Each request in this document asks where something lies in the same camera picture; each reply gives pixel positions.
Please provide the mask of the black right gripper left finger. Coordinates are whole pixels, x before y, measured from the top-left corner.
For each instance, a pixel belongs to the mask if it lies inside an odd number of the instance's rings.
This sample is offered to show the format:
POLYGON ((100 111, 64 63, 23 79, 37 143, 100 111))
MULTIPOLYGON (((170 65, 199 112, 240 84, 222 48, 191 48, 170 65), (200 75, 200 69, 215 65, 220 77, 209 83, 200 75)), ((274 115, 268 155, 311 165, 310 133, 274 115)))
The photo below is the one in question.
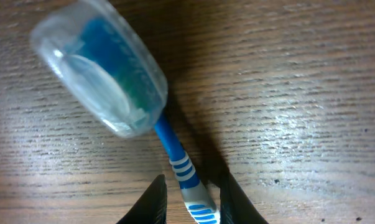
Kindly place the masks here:
POLYGON ((166 218, 167 184, 160 174, 116 224, 166 224, 166 218))

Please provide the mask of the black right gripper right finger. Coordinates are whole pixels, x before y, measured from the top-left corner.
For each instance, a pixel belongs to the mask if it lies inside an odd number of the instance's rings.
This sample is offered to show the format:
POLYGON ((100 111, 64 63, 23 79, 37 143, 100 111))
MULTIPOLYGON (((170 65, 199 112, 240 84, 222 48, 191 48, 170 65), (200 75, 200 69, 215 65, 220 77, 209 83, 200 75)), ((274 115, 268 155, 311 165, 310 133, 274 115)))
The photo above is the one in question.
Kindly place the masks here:
POLYGON ((220 223, 268 224, 230 173, 220 180, 220 223))

